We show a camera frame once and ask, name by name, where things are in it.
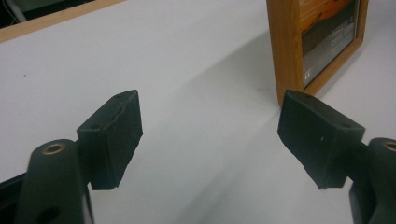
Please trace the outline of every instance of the brown wooden border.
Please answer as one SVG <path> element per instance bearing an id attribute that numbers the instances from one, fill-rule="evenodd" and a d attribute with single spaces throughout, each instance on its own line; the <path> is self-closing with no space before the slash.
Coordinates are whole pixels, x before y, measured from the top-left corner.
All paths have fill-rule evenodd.
<path id="1" fill-rule="evenodd" d="M 48 16 L 40 17 L 35 20 L 22 22 L 13 26 L 0 29 L 0 43 L 21 35 L 30 34 L 34 31 L 44 29 L 62 21 L 71 20 L 75 17 L 82 16 L 84 14 L 93 12 L 104 7 L 109 7 L 123 1 L 125 0 L 95 0 L 77 7 L 71 7 L 60 12 L 52 13 Z"/>
<path id="2" fill-rule="evenodd" d="M 368 1 L 360 0 L 355 39 L 304 88 L 299 0 L 267 0 L 276 93 L 280 105 L 285 90 L 316 94 L 358 49 L 364 37 Z"/>

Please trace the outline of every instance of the picture frame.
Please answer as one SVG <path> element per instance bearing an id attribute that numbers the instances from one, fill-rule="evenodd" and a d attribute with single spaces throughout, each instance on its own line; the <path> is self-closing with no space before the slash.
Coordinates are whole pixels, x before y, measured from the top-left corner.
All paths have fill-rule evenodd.
<path id="1" fill-rule="evenodd" d="M 363 42 L 368 0 L 267 0 L 280 105 L 316 94 Z"/>

